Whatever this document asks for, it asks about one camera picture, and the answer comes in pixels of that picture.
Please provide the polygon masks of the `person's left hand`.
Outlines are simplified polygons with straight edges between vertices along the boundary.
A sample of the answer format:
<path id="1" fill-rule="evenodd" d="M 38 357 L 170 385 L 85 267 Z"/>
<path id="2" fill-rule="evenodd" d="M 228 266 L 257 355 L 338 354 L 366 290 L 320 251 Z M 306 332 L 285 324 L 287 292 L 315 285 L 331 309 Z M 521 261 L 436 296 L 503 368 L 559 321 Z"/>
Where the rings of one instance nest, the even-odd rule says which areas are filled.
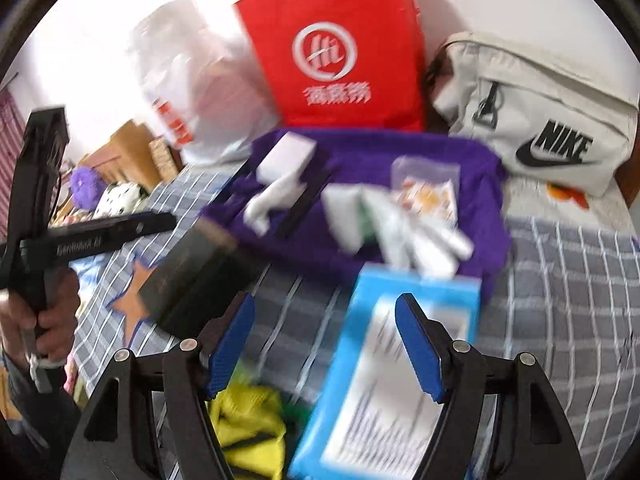
<path id="1" fill-rule="evenodd" d="M 79 281 L 70 268 L 58 271 L 52 304 L 35 314 L 17 292 L 1 292 L 1 342 L 4 354 L 14 365 L 27 372 L 22 330 L 39 325 L 44 333 L 37 338 L 37 351 L 54 362 L 64 362 L 72 350 L 77 327 L 76 310 L 80 305 Z"/>

